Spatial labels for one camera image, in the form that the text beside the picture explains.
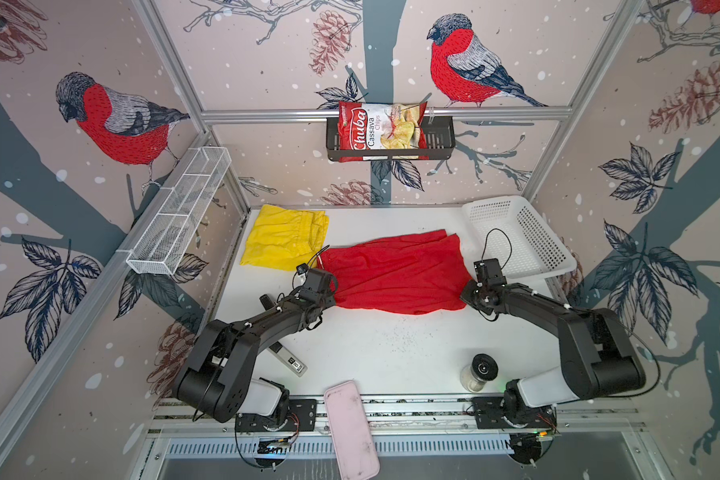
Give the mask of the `white plastic basket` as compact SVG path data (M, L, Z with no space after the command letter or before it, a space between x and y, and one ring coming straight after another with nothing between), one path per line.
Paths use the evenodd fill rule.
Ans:
M573 272L577 262L534 207L521 196L501 196L462 206L483 257L500 261L510 282L529 283Z

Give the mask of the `yellow shorts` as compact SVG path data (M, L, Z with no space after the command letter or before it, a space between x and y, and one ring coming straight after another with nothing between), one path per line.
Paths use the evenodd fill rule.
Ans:
M247 237L240 264L293 271L324 247L329 225L325 211L264 205Z

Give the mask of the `red shorts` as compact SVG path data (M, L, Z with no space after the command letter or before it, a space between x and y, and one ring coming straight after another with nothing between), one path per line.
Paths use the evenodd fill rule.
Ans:
M402 315L464 309L460 295L472 279L459 236L444 230L330 248L321 265L338 281L339 307Z

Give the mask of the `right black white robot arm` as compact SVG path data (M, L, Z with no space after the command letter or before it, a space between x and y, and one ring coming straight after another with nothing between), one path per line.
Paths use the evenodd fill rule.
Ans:
M554 405L615 397L646 384L628 332L608 309L570 307L519 283L471 280L460 298L491 319L502 314L516 317L558 340L557 367L507 383L502 413L513 426L529 424L534 414Z

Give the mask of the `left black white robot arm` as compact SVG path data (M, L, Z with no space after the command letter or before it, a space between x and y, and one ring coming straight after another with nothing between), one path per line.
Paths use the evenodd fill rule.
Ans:
M281 339L312 330L334 306L338 281L325 272L248 320L214 320L196 338L172 386L173 396L225 423L244 411L259 354Z

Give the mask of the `grey white remote device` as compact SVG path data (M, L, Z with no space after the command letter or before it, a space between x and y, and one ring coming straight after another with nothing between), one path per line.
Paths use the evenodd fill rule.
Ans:
M273 343L269 351L297 377L302 377L307 371L307 366L282 343Z

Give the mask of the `jar with black lid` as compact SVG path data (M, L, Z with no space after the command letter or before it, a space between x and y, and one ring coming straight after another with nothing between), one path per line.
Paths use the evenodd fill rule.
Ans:
M468 391L478 393L488 382L495 380L499 373L497 362L488 354L476 354L462 369L460 383Z

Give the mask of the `pink silicone case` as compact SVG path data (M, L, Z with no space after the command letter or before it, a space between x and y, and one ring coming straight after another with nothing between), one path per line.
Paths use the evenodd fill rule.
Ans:
M380 462L356 383L346 381L324 393L328 426L341 479L379 474Z

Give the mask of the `red cassava chips bag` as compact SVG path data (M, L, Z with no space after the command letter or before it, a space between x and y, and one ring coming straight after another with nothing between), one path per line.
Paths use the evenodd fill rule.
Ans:
M427 103L375 104L340 102L338 135L340 151L424 149L427 142L422 121Z

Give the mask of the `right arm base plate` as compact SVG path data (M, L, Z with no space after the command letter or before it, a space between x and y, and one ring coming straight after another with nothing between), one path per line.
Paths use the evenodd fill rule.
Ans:
M473 397L471 413L478 429L555 430L557 416L551 406L529 407L521 400L507 402L498 396Z

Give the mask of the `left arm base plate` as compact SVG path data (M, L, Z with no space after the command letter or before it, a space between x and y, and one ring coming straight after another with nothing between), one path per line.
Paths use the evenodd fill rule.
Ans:
M239 414L236 418L236 430L243 433L312 432L316 414L316 400L287 399L282 400L269 416Z

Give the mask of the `black wall shelf basket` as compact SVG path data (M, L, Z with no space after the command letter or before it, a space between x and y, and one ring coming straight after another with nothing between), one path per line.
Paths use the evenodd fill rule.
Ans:
M326 150L331 161L342 162L346 158L360 158L363 161L386 160L448 160L456 147L452 117L426 117L421 125L421 137L425 148L397 150L342 150L338 118L329 118L326 125Z

